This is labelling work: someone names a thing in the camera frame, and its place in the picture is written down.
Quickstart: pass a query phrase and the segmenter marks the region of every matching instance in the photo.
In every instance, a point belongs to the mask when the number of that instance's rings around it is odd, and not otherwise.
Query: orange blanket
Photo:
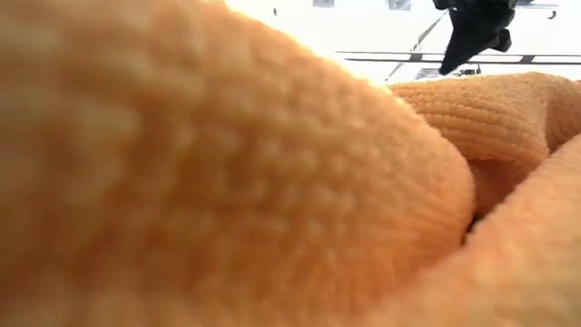
[[[385,90],[216,2],[0,0],[0,325],[577,326],[579,133],[560,77]]]

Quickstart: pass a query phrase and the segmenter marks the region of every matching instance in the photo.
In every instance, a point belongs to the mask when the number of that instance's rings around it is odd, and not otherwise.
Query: knit texture
[[[576,326],[579,133],[556,76],[388,90],[217,1],[0,0],[0,326]]]

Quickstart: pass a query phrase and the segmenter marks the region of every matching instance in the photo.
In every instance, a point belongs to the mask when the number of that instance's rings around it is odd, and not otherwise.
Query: black object
[[[506,29],[515,17],[517,0],[433,0],[448,9],[454,31],[439,72],[449,74],[487,50],[506,52],[512,45]]]

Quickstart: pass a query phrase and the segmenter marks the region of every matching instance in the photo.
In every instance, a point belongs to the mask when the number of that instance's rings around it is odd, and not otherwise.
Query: orange knit fabric
[[[385,90],[219,2],[0,0],[0,326],[577,326],[580,133],[560,77]]]

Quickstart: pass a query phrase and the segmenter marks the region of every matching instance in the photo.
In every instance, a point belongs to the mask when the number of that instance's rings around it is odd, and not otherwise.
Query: orange sweater
[[[579,133],[560,77],[385,90],[216,2],[0,0],[0,326],[577,326]]]

